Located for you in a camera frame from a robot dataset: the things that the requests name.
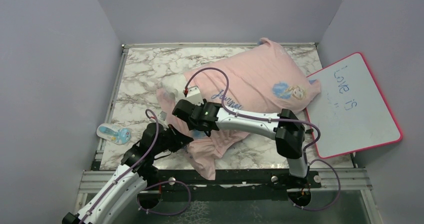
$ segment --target pink border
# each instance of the pink border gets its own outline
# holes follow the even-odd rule
[[[344,59],[346,59],[346,58],[348,58],[348,57],[350,57],[350,56],[353,56],[353,55],[355,55],[355,54],[359,54],[359,55],[362,57],[363,62],[365,63],[366,68],[368,69],[369,73],[371,74],[372,80],[374,81],[375,85],[377,86],[378,92],[380,92],[380,95],[381,95],[381,97],[383,98],[383,101],[384,101],[384,103],[385,103],[385,106],[387,107],[388,112],[390,113],[391,118],[392,118],[392,119],[393,119],[393,121],[394,121],[394,124],[396,125],[397,129],[399,130],[400,137],[399,137],[399,139],[394,140],[394,141],[389,141],[389,142],[386,142],[386,143],[382,143],[382,144],[378,144],[378,145],[373,145],[373,146],[370,146],[370,147],[365,147],[365,148],[362,148],[362,149],[352,150],[352,151],[348,151],[348,152],[345,152],[345,153],[341,153],[341,154],[337,154],[337,155],[332,155],[332,156],[327,156],[327,157],[323,157],[323,156],[321,156],[321,155],[320,155],[320,151],[318,150],[318,146],[317,146],[317,145],[315,145],[315,147],[316,147],[316,152],[318,153],[318,156],[319,156],[320,158],[322,158],[322,159],[328,159],[328,158],[338,157],[338,156],[346,155],[346,154],[353,153],[353,152],[363,151],[363,150],[367,150],[367,149],[370,149],[370,148],[376,148],[376,147],[384,146],[384,145],[387,145],[387,144],[397,143],[397,142],[399,142],[400,140],[402,140],[402,138],[404,137],[404,133],[402,132],[401,127],[399,126],[399,123],[398,123],[398,121],[396,120],[395,115],[394,115],[394,114],[393,114],[393,112],[392,112],[392,109],[389,107],[389,105],[388,105],[388,103],[387,103],[386,97],[383,95],[382,90],[381,90],[381,88],[380,88],[379,84],[376,82],[376,78],[375,78],[375,76],[374,76],[373,72],[371,71],[370,66],[369,66],[369,65],[368,65],[368,63],[367,63],[367,60],[365,59],[364,55],[362,55],[362,53],[360,53],[360,52],[352,53],[352,54],[350,54],[350,55],[348,55],[348,56],[346,56],[346,57],[344,57],[344,58],[342,58],[342,59],[340,59],[340,60],[338,60],[338,61],[334,62],[333,64],[331,64],[331,65],[327,66],[326,68],[331,67],[332,65],[334,65],[334,64],[336,64],[336,63],[338,63],[338,62],[340,62],[340,61],[342,61],[342,60],[344,60]],[[312,74],[308,75],[307,77],[310,77],[310,76],[314,75],[315,73],[319,73],[320,71],[325,70],[326,68],[323,68],[323,69],[321,69],[321,70],[318,70],[318,71],[316,71],[316,72],[314,72],[314,73],[312,73]],[[309,118],[309,114],[308,114],[308,110],[307,110],[307,109],[308,109],[308,107],[306,107],[306,108],[305,108],[306,116],[307,116],[308,121],[311,121],[311,119]]]

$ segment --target gray wall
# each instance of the gray wall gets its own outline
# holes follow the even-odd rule
[[[342,0],[99,0],[125,44],[319,42]]]
[[[362,151],[386,224],[422,223],[424,0],[344,0],[318,46],[324,65],[362,52],[404,132]]]
[[[73,212],[120,45],[97,0],[0,0],[0,223]]]

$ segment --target pink pillow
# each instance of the pink pillow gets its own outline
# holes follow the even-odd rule
[[[321,92],[320,82],[316,80],[311,84],[281,45],[267,38],[262,38],[261,42],[262,45],[251,50],[203,65],[183,75],[188,80],[199,69],[221,69],[229,79],[224,103],[234,109],[257,113],[279,113],[283,108],[294,113],[302,111]],[[226,80],[221,73],[206,70],[191,81],[191,86],[198,86],[208,102],[220,103]],[[184,86],[176,88],[182,92]],[[204,178],[214,180],[215,159],[221,158],[232,144],[247,137],[248,133],[221,130],[212,131],[207,137],[201,132],[189,131],[185,122],[171,114],[175,96],[165,89],[159,89],[156,96],[162,110],[168,114],[167,122],[196,139],[185,149],[192,166]]]

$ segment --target bolt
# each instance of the bolt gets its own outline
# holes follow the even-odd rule
[[[275,175],[273,175],[272,177],[271,177],[271,182],[272,183],[277,183],[278,182],[278,177],[276,177]]]
[[[170,177],[169,179],[168,179],[168,181],[175,181],[176,179],[174,178],[174,177]],[[169,183],[171,186],[172,185],[174,185],[175,184],[175,182],[170,182]]]
[[[316,176],[314,176],[314,177],[313,177],[313,180],[314,180],[316,183],[320,183],[320,182],[321,182],[321,176],[316,175]]]

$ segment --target white marble surface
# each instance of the white marble surface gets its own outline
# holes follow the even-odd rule
[[[145,116],[147,108],[160,112],[156,90],[163,77],[197,68],[251,47],[180,47],[180,48],[130,48],[123,70],[119,92],[114,105],[112,123],[131,129],[131,139],[126,145],[107,142],[101,160],[101,170],[114,170],[120,164],[123,154],[137,142],[149,120]],[[309,75],[322,68],[317,50],[312,45],[285,46],[285,49],[300,67]],[[304,145],[311,141],[307,135]],[[307,150],[308,160],[318,158],[316,148]],[[334,167],[353,167],[349,155],[338,156],[327,161]],[[159,169],[193,169],[182,153],[155,161]],[[221,159],[215,161],[216,169],[259,169],[288,168],[287,160],[278,155],[275,141],[251,134],[246,139],[230,147]],[[326,168],[315,162],[313,168]]]

